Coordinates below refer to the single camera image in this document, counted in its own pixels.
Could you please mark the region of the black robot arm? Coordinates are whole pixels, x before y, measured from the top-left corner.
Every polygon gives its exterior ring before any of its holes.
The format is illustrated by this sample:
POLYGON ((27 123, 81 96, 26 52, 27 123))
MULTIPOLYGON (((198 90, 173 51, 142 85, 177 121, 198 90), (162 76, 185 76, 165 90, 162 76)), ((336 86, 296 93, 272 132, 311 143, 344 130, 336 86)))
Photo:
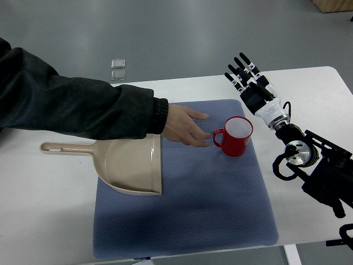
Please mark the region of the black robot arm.
POLYGON ((272 164, 274 175, 291 181, 303 180, 302 190, 316 201, 332 208, 334 215, 345 217, 343 204, 352 206, 352 153, 290 122, 290 102, 276 103, 279 116, 270 124, 285 149, 272 164))

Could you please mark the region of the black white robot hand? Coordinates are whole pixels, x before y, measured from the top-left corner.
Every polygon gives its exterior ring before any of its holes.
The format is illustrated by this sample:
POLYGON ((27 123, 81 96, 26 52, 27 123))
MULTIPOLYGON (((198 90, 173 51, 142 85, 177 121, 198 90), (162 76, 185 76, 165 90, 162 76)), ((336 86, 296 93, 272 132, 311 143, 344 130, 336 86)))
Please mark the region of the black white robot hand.
POLYGON ((230 73, 224 76, 238 91, 242 102, 255 116, 262 118, 271 130, 290 123, 290 112, 281 104, 281 98, 269 79, 244 53, 234 58, 237 67, 229 64, 230 73))

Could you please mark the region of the person's bare hand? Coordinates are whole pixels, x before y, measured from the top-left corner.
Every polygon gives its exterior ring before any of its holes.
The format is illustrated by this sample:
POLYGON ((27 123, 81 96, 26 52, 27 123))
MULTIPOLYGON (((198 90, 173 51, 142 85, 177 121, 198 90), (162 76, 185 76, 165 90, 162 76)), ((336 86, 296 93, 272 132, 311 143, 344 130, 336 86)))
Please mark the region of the person's bare hand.
POLYGON ((186 146, 208 147, 211 134, 200 129, 194 120, 207 120, 208 114, 183 105, 170 104, 167 120, 161 135, 169 141, 186 146))

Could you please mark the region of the dark jacket forearm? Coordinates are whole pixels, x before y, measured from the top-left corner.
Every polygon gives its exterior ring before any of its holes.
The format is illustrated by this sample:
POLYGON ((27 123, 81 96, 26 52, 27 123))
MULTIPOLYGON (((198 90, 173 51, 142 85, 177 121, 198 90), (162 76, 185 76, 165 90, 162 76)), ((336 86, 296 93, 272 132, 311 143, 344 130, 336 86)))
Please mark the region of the dark jacket forearm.
POLYGON ((60 76, 19 47, 1 40, 1 127, 46 130, 93 140, 160 134, 168 101, 151 89, 60 76))

